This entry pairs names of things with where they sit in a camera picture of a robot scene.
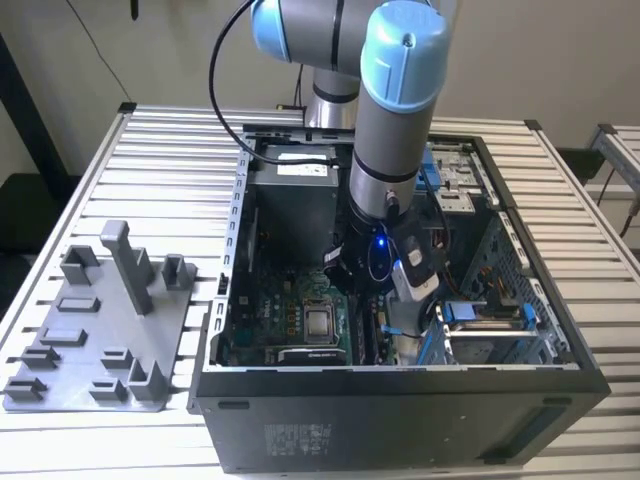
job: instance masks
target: metal frame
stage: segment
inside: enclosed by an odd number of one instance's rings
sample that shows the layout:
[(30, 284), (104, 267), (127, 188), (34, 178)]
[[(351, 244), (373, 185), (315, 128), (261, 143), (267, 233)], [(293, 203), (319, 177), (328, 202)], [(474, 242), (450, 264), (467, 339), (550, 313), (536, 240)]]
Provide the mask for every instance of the metal frame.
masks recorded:
[[(230, 110), (233, 128), (242, 123), (300, 125), (300, 112)], [(539, 135), (522, 121), (436, 118), (432, 132), (482, 136), (500, 169), (526, 228), (591, 346), (613, 394), (578, 420), (524, 467), (470, 468), (456, 472), (368, 472), (368, 478), (496, 478), (497, 476), (635, 479), (640, 474), (640, 268), (605, 227), (586, 193)], [(27, 281), (0, 323), (0, 386), (17, 367), (7, 357), (33, 338), (55, 296), (61, 272), (58, 254), (80, 244), (105, 215), (136, 219), (132, 234), (150, 235), (156, 251), (183, 245), (198, 253), (217, 251), (224, 228), (216, 203), (227, 195), (212, 184), (238, 149), (222, 133), (210, 110), (138, 107), (118, 115), (61, 221)], [(544, 173), (544, 179), (534, 179)], [(168, 231), (164, 216), (183, 221)], [(606, 258), (590, 256), (604, 249)], [(215, 298), (219, 259), (194, 258), (200, 269), (171, 380), (167, 410), (158, 414), (0, 413), (0, 471), (59, 472), (65, 479), (221, 476), (215, 448), (202, 417), (185, 406), (199, 330)], [(102, 447), (108, 445), (108, 454)], [(26, 455), (25, 452), (37, 452)]]
[[(247, 145), (255, 149), (255, 140), (247, 140)], [(242, 205), (244, 203), (245, 191), (247, 188), (247, 175), (249, 172), (249, 162), (251, 157), (245, 151), (238, 154), (238, 167), (236, 177), (231, 190), (231, 204), (229, 205), (229, 218), (227, 221), (227, 232), (224, 242), (224, 256), (222, 257), (222, 266), (220, 276), (227, 278), (227, 286), (220, 287), (216, 291), (216, 298), (211, 304), (208, 312), (210, 322), (207, 329), (205, 342), (205, 356), (209, 358), (213, 347), (217, 345), (218, 335), (224, 331), (225, 321), (227, 319), (227, 309), (229, 307), (229, 293), (231, 289), (231, 279), (233, 278), (233, 265), (236, 257), (236, 244), (240, 233), (240, 218), (242, 217)]]
[(29, 89), (0, 34), (0, 99), (31, 155), (51, 198), (62, 210), (71, 195), (71, 179), (40, 117)]
[(640, 127), (598, 125), (589, 148), (600, 151), (640, 195)]

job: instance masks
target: blue joint cap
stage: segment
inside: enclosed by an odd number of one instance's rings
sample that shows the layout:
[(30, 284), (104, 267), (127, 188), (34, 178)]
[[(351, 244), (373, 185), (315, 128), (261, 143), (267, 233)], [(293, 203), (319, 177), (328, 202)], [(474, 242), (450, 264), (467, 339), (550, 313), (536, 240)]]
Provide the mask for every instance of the blue joint cap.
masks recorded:
[(278, 60), (289, 62), (280, 0), (256, 0), (251, 5), (251, 29), (258, 49)]
[(434, 8), (411, 0), (387, 2), (369, 18), (362, 83), (381, 107), (418, 112), (442, 89), (449, 44), (447, 21)]

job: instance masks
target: black cable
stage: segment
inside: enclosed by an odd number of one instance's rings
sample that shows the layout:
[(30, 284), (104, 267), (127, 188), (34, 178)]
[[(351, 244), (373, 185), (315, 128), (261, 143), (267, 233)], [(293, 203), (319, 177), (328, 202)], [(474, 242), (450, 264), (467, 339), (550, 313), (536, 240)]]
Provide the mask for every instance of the black cable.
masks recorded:
[(414, 338), (416, 340), (420, 340), (422, 337), (420, 335), (411, 335), (410, 333), (402, 332), (403, 337)]
[(78, 21), (80, 22), (80, 25), (82, 25), (82, 28), (84, 29), (85, 33), (89, 37), (89, 40), (91, 40), (91, 43), (93, 44), (93, 48), (96, 49), (96, 53), (98, 54), (98, 57), (100, 57), (100, 60), (102, 60), (102, 63), (104, 63), (104, 66), (107, 67), (109, 72), (111, 72), (111, 75), (113, 76), (115, 81), (118, 82), (118, 85), (120, 85), (120, 88), (122, 89), (122, 92), (124, 93), (125, 97), (127, 97), (127, 100), (129, 100), (131, 102), (132, 100), (131, 100), (131, 96), (129, 95), (129, 92), (127, 92), (127, 89), (124, 88), (124, 85), (122, 85), (122, 82), (120, 81), (120, 79), (118, 78), (116, 73), (113, 71), (113, 69), (111, 68), (109, 63), (104, 59), (104, 57), (100, 53), (100, 49), (98, 48), (98, 45), (96, 44), (96, 41), (93, 39), (93, 36), (91, 36), (91, 33), (89, 32), (89, 29), (87, 28), (87, 26), (82, 21), (82, 18), (80, 17), (80, 14), (78, 13), (78, 11), (75, 9), (73, 4), (71, 3), (71, 0), (65, 0), (65, 1), (67, 2), (67, 5), (69, 5), (69, 8), (75, 14), (75, 16), (78, 19)]
[(371, 280), (373, 280), (376, 283), (384, 283), (387, 280), (389, 280), (389, 277), (391, 277), (391, 273), (393, 272), (393, 252), (391, 251), (391, 238), (385, 239), (387, 252), (389, 252), (389, 269), (387, 270), (387, 273), (385, 274), (385, 276), (382, 278), (377, 278), (373, 274), (373, 270), (371, 268), (371, 249), (373, 248), (373, 245), (376, 242), (376, 240), (377, 239), (374, 236), (371, 238), (371, 242), (369, 243), (369, 250), (367, 251), (367, 268), (369, 270), (369, 277), (371, 277)]
[(449, 228), (449, 222), (447, 221), (447, 217), (444, 214), (444, 210), (440, 206), (440, 202), (438, 202), (438, 198), (436, 197), (436, 192), (433, 190), (433, 186), (431, 182), (429, 182), (429, 177), (427, 177), (427, 172), (424, 169), (424, 165), (420, 164), (420, 175), (424, 179), (424, 184), (427, 187), (427, 196), (431, 198), (431, 201), (434, 203), (436, 212), (440, 217), (440, 222), (442, 223), (442, 228), (444, 229), (445, 239), (442, 242), (444, 246), (444, 251), (449, 254), (449, 247), (451, 245), (451, 228)]
[(258, 160), (262, 160), (265, 163), (269, 163), (272, 165), (327, 165), (332, 166), (334, 159), (313, 159), (313, 158), (297, 158), (292, 160), (278, 160), (276, 158), (267, 157), (262, 155), (261, 153), (253, 150), (249, 145), (247, 145), (237, 134), (234, 132), (227, 121), (224, 119), (222, 112), (220, 111), (220, 107), (218, 106), (218, 100), (216, 99), (215, 88), (213, 84), (213, 80), (215, 77), (216, 70), (216, 62), (218, 60), (218, 55), (220, 53), (220, 48), (222, 47), (222, 43), (226, 38), (227, 34), (233, 28), (233, 25), (238, 21), (238, 19), (242, 16), (244, 12), (246, 12), (251, 4), (255, 0), (246, 0), (238, 9), (229, 17), (224, 27), (220, 31), (220, 35), (216, 39), (216, 43), (213, 47), (213, 52), (211, 52), (211, 62), (209, 63), (209, 97), (211, 98), (211, 106), (213, 110), (216, 112), (216, 116), (218, 117), (218, 121), (227, 131), (229, 136), (233, 138), (233, 140), (249, 155), (257, 158)]
[(435, 298), (432, 298), (429, 295), (422, 301), (422, 305), (420, 305), (420, 310), (418, 310), (418, 330), (420, 332), (424, 332), (427, 328), (424, 320), (429, 319), (429, 315), (431, 314), (431, 310), (435, 307), (437, 301)]
[(302, 107), (302, 71), (304, 70), (304, 64), (300, 64), (298, 69), (298, 79), (296, 80), (296, 90), (293, 92), (293, 106)]
[(602, 201), (602, 197), (604, 197), (604, 191), (609, 186), (609, 182), (611, 181), (611, 177), (613, 177), (614, 173), (616, 173), (616, 169), (612, 168), (611, 169), (611, 173), (609, 173), (609, 176), (607, 177), (607, 180), (604, 182), (604, 185), (602, 186), (602, 191), (600, 192), (600, 196), (598, 197), (598, 201), (596, 202), (597, 206), (600, 206), (600, 202)]
[(629, 215), (627, 220), (624, 222), (622, 230), (620, 231), (620, 238), (623, 238), (627, 234), (627, 230), (629, 230), (629, 227), (631, 226), (631, 220), (633, 220), (633, 216)]

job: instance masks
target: slotted table surface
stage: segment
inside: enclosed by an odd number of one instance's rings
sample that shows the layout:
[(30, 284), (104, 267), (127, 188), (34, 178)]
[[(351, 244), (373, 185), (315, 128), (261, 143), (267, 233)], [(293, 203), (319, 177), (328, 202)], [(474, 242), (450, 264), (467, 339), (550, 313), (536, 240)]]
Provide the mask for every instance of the slotted table surface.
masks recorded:
[[(226, 116), (237, 131), (243, 123), (302, 121), (298, 112), (276, 110)], [(436, 118), (432, 131), (482, 136), (612, 394), (522, 469), (331, 477), (640, 478), (640, 267), (543, 132), (522, 121), (457, 118)], [(65, 480), (224, 476), (202, 418), (185, 405), (206, 302), (217, 289), (237, 154), (209, 110), (138, 106), (118, 114), (0, 323), (0, 386), (17, 372), (16, 357), (62, 284), (59, 260), (68, 245), (91, 245), (106, 256), (99, 234), (105, 220), (118, 218), (129, 222), (132, 246), (146, 247), (152, 260), (188, 252), (198, 266), (172, 394), (156, 414), (9, 414), (0, 407), (0, 473)]]

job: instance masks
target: open computer tower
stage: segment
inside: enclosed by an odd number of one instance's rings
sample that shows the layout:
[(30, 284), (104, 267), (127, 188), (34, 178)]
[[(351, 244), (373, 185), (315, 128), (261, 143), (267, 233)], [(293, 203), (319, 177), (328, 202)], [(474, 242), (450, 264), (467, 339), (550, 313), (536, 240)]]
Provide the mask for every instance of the open computer tower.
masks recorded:
[[(425, 146), (452, 243), (439, 293), (412, 304), (344, 294), (323, 270), (346, 222), (352, 131), (245, 138), (340, 162), (239, 155), (189, 400), (226, 472), (520, 465), (609, 393), (482, 139)], [(425, 192), (420, 177), (412, 208), (435, 245)]]

